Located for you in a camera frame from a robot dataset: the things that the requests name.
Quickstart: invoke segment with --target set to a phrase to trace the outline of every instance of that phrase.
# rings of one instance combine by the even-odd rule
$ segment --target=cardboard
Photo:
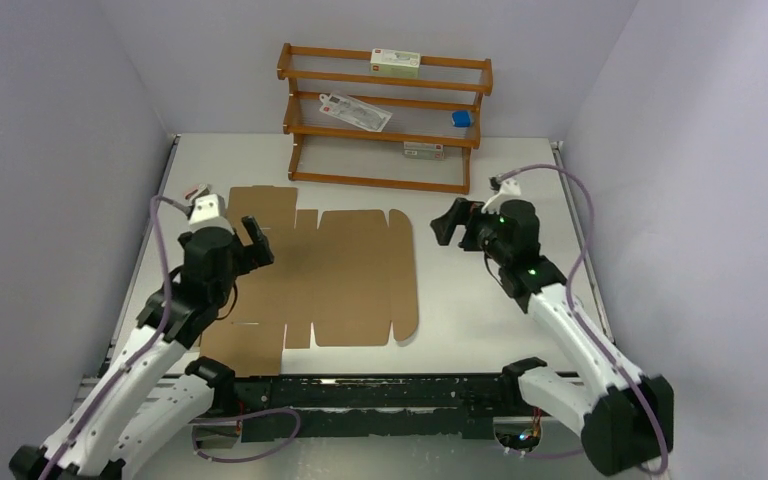
[[[237,279],[239,298],[228,318],[203,335],[201,353],[238,377],[276,375],[283,348],[380,346],[408,339],[419,323],[410,220],[398,210],[295,209],[285,187],[231,189],[227,216],[241,235],[252,215],[275,263]]]

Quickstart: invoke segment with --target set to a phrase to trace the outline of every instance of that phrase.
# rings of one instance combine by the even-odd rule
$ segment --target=white wall
[[[169,143],[97,3],[0,0],[0,478],[98,368]]]
[[[487,136],[561,138],[636,0],[102,0],[173,132],[279,132],[284,42],[493,60]],[[346,86],[346,93],[352,93]]]
[[[768,0],[641,0],[566,138],[618,342],[676,390],[673,477],[768,478]]]

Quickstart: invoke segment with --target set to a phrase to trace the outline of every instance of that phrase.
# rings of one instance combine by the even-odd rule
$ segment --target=robotic arm
[[[466,227],[458,246],[483,252],[485,262],[498,264],[499,285],[552,336],[584,384],[564,380],[539,358],[525,359],[505,370],[517,378],[522,402],[548,412],[575,432],[594,467],[613,475],[660,455],[654,427],[632,391],[637,387],[655,413],[668,451],[672,450],[670,384],[661,376],[646,377],[625,358],[578,300],[569,305],[567,279],[540,254],[540,221],[534,205],[517,198],[520,189],[513,179],[491,181],[491,186],[496,194],[490,200],[458,198],[431,227],[440,245],[449,244],[457,226]]]
[[[242,224],[251,245],[244,246],[225,219],[222,197],[195,200],[190,232],[178,238],[184,263],[171,274],[180,273],[171,298],[160,290],[148,299],[121,354],[80,408],[41,447],[21,447],[10,460],[15,478],[130,477],[193,418],[237,408],[234,372],[202,357],[187,367],[166,399],[138,413],[157,381],[216,320],[236,278],[273,262],[254,218],[245,217]],[[167,300],[170,314],[158,333]]]

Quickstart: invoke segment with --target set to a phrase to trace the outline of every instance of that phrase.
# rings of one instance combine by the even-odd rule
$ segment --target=blue object
[[[472,125],[472,116],[466,110],[458,110],[452,114],[452,124],[456,127],[466,128]]]

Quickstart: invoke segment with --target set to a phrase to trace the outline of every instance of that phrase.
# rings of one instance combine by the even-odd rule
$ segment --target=unfolded cardboard box
[[[296,210],[295,188],[231,189],[227,217],[250,243],[252,215],[275,263],[237,279],[239,298],[205,331],[201,353],[238,377],[277,375],[284,348],[381,346],[416,331],[413,231],[398,210]]]

